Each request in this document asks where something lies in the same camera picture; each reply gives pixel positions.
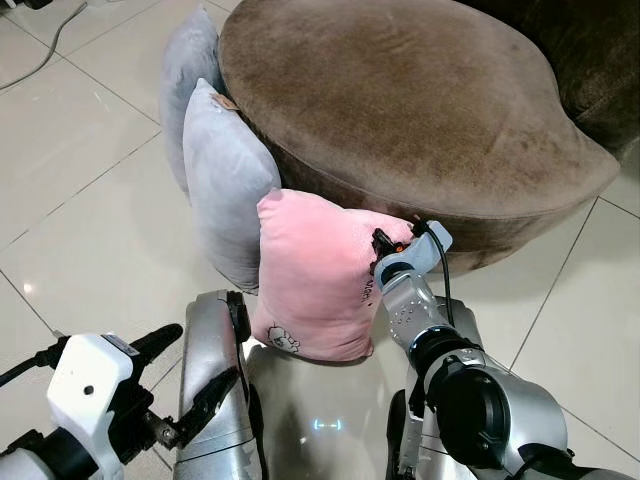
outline brown sofa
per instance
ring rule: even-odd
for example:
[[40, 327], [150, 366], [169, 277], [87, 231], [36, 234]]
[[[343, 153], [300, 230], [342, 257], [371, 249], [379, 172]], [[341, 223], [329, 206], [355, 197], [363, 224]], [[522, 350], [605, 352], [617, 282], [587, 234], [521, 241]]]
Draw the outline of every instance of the brown sofa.
[[593, 199], [639, 131], [636, 0], [466, 3], [244, 0], [220, 40], [284, 186], [438, 219], [455, 270]]

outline round ottoman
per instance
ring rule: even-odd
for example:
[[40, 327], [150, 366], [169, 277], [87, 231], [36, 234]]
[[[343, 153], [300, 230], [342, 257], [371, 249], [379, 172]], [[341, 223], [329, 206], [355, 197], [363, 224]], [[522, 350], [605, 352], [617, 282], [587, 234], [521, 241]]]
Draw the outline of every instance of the round ottoman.
[[618, 171], [537, 47], [450, 0], [244, 0], [220, 62], [283, 186], [437, 219], [454, 270], [515, 252]]

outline tile floor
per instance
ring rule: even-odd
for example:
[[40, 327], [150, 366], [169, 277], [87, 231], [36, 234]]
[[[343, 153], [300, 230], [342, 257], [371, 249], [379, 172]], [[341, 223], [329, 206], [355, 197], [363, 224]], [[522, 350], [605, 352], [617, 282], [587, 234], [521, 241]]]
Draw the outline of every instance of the tile floor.
[[[0, 83], [40, 61], [79, 3], [0, 10]], [[0, 91], [0, 370], [52, 343], [52, 330], [112, 330], [131, 340], [183, 322], [198, 293], [229, 288], [195, 248], [188, 205], [163, 158], [156, 108], [164, 42], [196, 3], [89, 7], [64, 30], [45, 69]], [[237, 0], [203, 3], [220, 28]], [[577, 463], [634, 477], [639, 169], [636, 158], [562, 225], [513, 257], [452, 281], [494, 356], [545, 385], [565, 408]], [[439, 278], [431, 280], [441, 291]], [[355, 367], [247, 352], [263, 395], [272, 478], [384, 477], [387, 405], [406, 362], [379, 320], [376, 353]], [[177, 410], [180, 352], [172, 347], [144, 376], [163, 415]], [[0, 448], [31, 427], [50, 428], [44, 398], [50, 377], [29, 372], [0, 390], [0, 405], [19, 405], [0, 412]], [[338, 438], [313, 437], [305, 420], [313, 415], [349, 422]], [[169, 479], [172, 458], [154, 448], [128, 466], [127, 477]]]

